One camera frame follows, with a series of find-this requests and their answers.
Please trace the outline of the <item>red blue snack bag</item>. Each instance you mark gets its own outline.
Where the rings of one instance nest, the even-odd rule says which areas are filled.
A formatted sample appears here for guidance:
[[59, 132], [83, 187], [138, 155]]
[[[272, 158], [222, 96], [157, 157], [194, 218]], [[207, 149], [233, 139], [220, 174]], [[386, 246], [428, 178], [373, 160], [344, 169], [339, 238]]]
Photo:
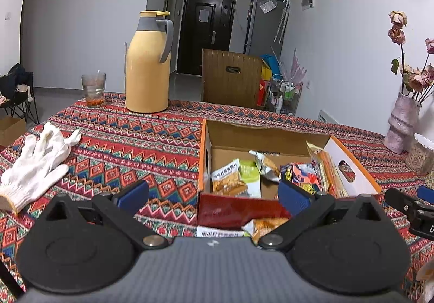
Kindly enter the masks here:
[[280, 167], [281, 180], [314, 195], [322, 190], [321, 182], [311, 163], [288, 163]]

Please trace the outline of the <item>green white nut bar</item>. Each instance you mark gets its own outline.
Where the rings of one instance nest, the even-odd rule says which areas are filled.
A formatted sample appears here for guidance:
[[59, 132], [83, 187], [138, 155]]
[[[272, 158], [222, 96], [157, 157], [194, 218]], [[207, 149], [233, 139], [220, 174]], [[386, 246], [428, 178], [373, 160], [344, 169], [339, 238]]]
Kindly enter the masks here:
[[240, 160], [239, 173], [251, 198], [261, 198], [260, 173], [254, 161]]

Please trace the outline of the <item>orange snack packet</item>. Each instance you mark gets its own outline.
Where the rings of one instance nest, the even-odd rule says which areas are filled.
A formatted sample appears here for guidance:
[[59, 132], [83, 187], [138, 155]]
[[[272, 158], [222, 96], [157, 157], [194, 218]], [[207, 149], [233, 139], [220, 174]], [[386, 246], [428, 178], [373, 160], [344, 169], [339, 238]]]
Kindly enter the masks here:
[[328, 151], [309, 142], [306, 142], [306, 144], [313, 166], [320, 178], [323, 191], [337, 199], [347, 198], [349, 196], [348, 192]]

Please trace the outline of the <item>pink ceramic vase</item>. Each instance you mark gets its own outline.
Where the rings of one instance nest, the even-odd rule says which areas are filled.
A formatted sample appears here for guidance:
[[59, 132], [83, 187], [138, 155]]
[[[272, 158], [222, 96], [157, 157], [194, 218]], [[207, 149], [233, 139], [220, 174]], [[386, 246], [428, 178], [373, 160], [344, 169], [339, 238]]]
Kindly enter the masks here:
[[398, 94], [388, 119], [389, 129], [383, 144], [392, 152], [401, 154], [405, 144], [413, 137], [421, 104], [402, 93]]

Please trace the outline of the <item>patterned red tablecloth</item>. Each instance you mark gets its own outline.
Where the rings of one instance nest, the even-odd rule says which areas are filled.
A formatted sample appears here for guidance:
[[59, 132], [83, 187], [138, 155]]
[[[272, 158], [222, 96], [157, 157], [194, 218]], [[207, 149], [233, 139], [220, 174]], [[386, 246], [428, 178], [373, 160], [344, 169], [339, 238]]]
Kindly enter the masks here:
[[1, 214], [1, 265], [18, 285], [23, 280], [15, 264], [16, 252], [59, 191], [87, 199], [144, 179], [151, 198], [137, 218], [167, 237], [193, 235], [199, 220], [199, 140], [205, 120], [331, 134], [382, 188], [396, 187], [413, 195], [424, 183], [405, 166], [402, 156], [386, 150], [378, 133], [251, 108], [179, 100], [170, 102], [163, 112], [142, 115], [128, 111], [121, 94], [108, 93], [105, 99], [100, 108], [88, 108], [79, 101], [51, 117], [52, 124], [67, 135], [75, 129], [82, 131], [82, 140], [67, 161], [68, 174], [20, 214]]

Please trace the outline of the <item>white silver snack packet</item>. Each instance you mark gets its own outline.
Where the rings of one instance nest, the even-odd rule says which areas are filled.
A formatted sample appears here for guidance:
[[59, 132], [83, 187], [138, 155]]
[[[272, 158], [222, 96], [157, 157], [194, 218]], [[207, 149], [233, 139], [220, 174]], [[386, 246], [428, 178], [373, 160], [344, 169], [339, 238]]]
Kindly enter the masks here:
[[269, 157], [254, 150], [250, 150], [249, 154], [254, 156], [254, 163], [259, 171], [260, 176], [273, 183], [280, 182], [280, 169]]

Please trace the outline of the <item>red cardboard snack box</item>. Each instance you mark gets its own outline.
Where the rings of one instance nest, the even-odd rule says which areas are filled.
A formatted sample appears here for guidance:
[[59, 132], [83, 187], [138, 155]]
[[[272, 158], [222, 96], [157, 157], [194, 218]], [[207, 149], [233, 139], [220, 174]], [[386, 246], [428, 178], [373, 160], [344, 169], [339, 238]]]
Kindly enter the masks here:
[[344, 200], [381, 193], [335, 136], [210, 120], [202, 126], [198, 188], [198, 225], [222, 230], [294, 216], [318, 191]]

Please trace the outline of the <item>white cotton glove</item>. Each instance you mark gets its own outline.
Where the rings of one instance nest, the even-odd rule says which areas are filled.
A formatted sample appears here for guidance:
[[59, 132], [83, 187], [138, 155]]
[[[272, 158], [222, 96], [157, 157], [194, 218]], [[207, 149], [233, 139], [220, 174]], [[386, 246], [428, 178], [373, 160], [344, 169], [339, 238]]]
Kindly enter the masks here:
[[65, 137], [50, 122], [38, 137], [28, 135], [18, 159], [1, 175], [1, 209], [18, 214], [60, 181], [68, 173], [65, 161], [81, 137], [79, 129]]

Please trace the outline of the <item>dried pink roses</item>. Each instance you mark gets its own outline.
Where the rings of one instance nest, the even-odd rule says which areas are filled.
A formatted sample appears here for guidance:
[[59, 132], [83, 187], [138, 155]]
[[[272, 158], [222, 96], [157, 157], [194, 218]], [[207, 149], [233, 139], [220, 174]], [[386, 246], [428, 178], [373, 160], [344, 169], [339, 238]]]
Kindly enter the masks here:
[[428, 37], [424, 40], [423, 60], [417, 62], [414, 53], [407, 55], [407, 15], [403, 11], [391, 11], [388, 18], [391, 26], [388, 38], [400, 51], [391, 61], [391, 71], [395, 75], [400, 75], [400, 92], [421, 105], [433, 96], [433, 38]]

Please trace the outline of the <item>glass cup with drink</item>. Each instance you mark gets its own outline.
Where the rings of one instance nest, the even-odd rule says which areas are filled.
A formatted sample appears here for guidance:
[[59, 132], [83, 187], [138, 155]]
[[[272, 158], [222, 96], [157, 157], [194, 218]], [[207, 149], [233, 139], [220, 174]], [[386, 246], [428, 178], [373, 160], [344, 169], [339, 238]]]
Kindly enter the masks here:
[[82, 75], [82, 87], [87, 107], [96, 108], [104, 103], [106, 74], [97, 71]]

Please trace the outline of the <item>black folding chair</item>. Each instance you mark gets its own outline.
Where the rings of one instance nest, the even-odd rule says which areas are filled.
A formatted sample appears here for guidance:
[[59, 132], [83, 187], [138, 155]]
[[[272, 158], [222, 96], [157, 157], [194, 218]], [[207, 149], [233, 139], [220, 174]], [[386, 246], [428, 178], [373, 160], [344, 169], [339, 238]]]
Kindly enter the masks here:
[[40, 123], [34, 95], [33, 72], [20, 63], [1, 76], [1, 110], [9, 117]]

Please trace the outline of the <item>yellow thermos jug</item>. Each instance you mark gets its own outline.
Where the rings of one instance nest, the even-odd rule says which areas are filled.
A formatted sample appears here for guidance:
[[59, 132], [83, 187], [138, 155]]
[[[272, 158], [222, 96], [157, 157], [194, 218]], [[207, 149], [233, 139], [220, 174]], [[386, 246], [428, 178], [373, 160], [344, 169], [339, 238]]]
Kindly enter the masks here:
[[174, 24], [167, 11], [140, 12], [138, 26], [126, 52], [126, 108], [151, 114], [168, 108]]

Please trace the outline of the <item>brown cardboard box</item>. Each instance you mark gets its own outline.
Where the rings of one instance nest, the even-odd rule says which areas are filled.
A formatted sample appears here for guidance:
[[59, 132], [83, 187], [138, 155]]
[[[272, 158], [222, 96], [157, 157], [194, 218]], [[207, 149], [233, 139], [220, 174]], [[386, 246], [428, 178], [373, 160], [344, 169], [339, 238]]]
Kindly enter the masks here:
[[223, 50], [202, 50], [202, 100], [206, 103], [257, 106], [262, 60]]

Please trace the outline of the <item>grey refrigerator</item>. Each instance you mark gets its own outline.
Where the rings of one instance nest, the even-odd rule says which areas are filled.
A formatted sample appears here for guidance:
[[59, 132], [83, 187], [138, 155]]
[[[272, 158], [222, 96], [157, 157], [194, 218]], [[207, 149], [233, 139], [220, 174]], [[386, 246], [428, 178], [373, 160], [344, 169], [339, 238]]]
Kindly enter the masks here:
[[251, 0], [244, 54], [280, 58], [289, 0]]

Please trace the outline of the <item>dark entrance door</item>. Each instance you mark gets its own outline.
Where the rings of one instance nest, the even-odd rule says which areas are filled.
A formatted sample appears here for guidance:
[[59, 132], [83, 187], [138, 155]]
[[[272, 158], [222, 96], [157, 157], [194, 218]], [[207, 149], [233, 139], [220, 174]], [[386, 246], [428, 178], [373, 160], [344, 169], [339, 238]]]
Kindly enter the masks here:
[[185, 0], [177, 73], [202, 74], [202, 50], [229, 50], [236, 0]]

